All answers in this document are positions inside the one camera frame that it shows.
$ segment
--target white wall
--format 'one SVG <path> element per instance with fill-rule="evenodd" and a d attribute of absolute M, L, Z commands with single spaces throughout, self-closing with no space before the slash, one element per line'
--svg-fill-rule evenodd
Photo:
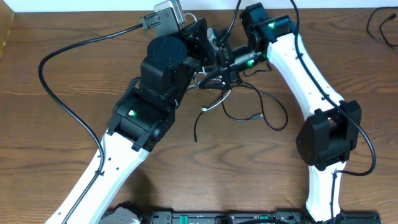
<path fill-rule="evenodd" d="M 151 11 L 164 0 L 4 0 L 14 12 Z M 238 0 L 180 0 L 184 10 L 234 9 Z M 267 9 L 291 8 L 289 0 L 243 0 L 241 9 L 262 2 Z M 299 8 L 397 6 L 397 0 L 296 0 Z"/>

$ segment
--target cable connector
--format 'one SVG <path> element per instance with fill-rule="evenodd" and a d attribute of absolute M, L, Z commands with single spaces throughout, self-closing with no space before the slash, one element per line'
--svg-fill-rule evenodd
<path fill-rule="evenodd" d="M 225 97 L 223 97 L 218 103 L 216 103 L 215 105 L 213 105 L 212 107 L 210 107 L 210 108 L 207 108 L 207 107 L 202 107 L 201 108 L 201 110 L 203 111 L 203 112 L 206 112 L 206 111 L 208 111 L 208 110 L 211 110 L 211 109 L 213 109 L 213 108 L 215 108 L 216 106 L 218 106 L 220 103 L 222 103 L 225 99 L 227 99 L 227 97 L 229 96 L 229 94 L 231 93 L 231 90 L 228 90 L 228 93 L 225 95 Z"/>
<path fill-rule="evenodd" d="M 393 14 L 391 14 L 391 15 L 388 17 L 387 20 L 393 20 L 393 19 L 395 19 L 396 17 L 397 17 L 397 14 L 396 14 L 396 13 L 393 13 Z"/>
<path fill-rule="evenodd" d="M 259 114 L 253 115 L 253 116 L 251 117 L 251 119 L 261 119 L 261 118 L 263 118 L 263 117 L 264 117 L 264 115 L 263 115 L 262 113 L 259 113 Z"/>

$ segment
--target white cable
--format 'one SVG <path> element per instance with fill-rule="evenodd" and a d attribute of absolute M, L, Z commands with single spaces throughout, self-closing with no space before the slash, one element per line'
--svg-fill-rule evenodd
<path fill-rule="evenodd" d="M 196 76 L 193 76 L 193 80 L 195 81 L 195 84 L 189 85 L 187 91 L 194 90 L 196 87 L 198 87 L 199 85 L 198 78 Z"/>
<path fill-rule="evenodd" d="M 192 16 L 192 17 L 193 17 L 193 19 L 195 20 L 195 22 L 198 22 L 198 19 L 197 19 L 197 17 L 196 17 L 194 14 L 192 14 L 191 12 L 187 12 L 187 13 L 185 13 L 185 14 L 184 14 L 184 16 L 186 16 L 186 15 L 190 15 L 190 16 Z"/>
<path fill-rule="evenodd" d="M 206 73 L 206 71 L 205 71 L 205 68 L 202 67 L 201 70 L 203 71 L 203 74 L 205 74 L 205 76 L 207 76 L 207 73 Z"/>
<path fill-rule="evenodd" d="M 198 72 L 198 74 L 202 74 L 204 76 L 207 76 L 207 73 L 203 73 L 203 72 Z"/>
<path fill-rule="evenodd" d="M 220 100 L 216 105 L 212 106 L 211 108 L 202 107 L 201 110 L 202 110 L 203 112 L 206 112 L 206 111 L 208 111 L 208 110 L 211 110 L 211 109 L 215 108 L 215 107 L 218 106 L 222 101 L 224 101 L 225 99 L 227 99 L 227 97 L 229 96 L 230 93 L 231 93 L 231 90 L 228 90 L 228 93 L 225 95 L 225 97 L 223 97 L 223 99 Z"/>

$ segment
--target green led light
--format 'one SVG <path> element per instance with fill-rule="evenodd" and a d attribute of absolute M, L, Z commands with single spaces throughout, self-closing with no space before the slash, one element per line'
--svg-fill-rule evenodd
<path fill-rule="evenodd" d="M 249 60 L 248 62 L 246 62 L 246 65 L 248 65 L 248 67 L 253 67 L 253 65 L 254 65 L 254 59 Z"/>
<path fill-rule="evenodd" d="M 188 224 L 188 215 L 180 216 L 180 224 Z"/>
<path fill-rule="evenodd" d="M 133 110 L 130 110 L 130 111 L 129 111 L 129 115 L 130 115 L 130 116 L 135 116 L 136 114 L 137 114 L 137 113 L 136 113 L 135 111 L 133 111 Z"/>
<path fill-rule="evenodd" d="M 268 219 L 268 216 L 262 215 L 262 216 L 260 216 L 260 219 Z"/>

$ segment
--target robotic arm link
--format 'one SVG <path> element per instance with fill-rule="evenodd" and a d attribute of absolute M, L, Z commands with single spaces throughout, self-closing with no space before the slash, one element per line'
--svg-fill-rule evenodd
<path fill-rule="evenodd" d="M 230 90 L 231 84 L 242 83 L 239 72 L 266 60 L 287 82 L 305 120 L 296 139 L 300 156 L 310 171 L 305 209 L 313 223 L 338 216 L 341 174 L 337 174 L 333 189 L 332 173 L 344 169 L 350 151 L 356 147 L 358 130 L 325 100 L 307 75 L 295 51 L 295 26 L 289 16 L 269 18 L 258 3 L 248 6 L 240 19 L 249 41 L 231 49 L 227 38 L 218 41 L 225 31 L 207 28 L 204 18 L 181 29 L 179 25 L 185 22 L 185 17 L 178 1 L 156 5 L 155 13 L 141 18 L 144 28 L 154 28 L 158 37 L 148 45 L 147 56 L 141 63 L 141 78 L 132 80 L 126 94 L 113 108 L 101 142 L 106 158 L 103 173 L 88 189 L 67 223 L 101 221 L 124 181 L 173 125 L 175 110 L 199 68 L 213 69 L 199 84 L 200 88 Z M 328 84 L 305 50 L 300 36 L 298 47 L 308 69 L 330 100 L 359 124 L 361 108 L 358 103 L 346 103 Z M 64 222 L 99 163 L 97 152 L 67 199 L 46 223 Z M 331 208 L 332 190 L 334 204 Z"/>

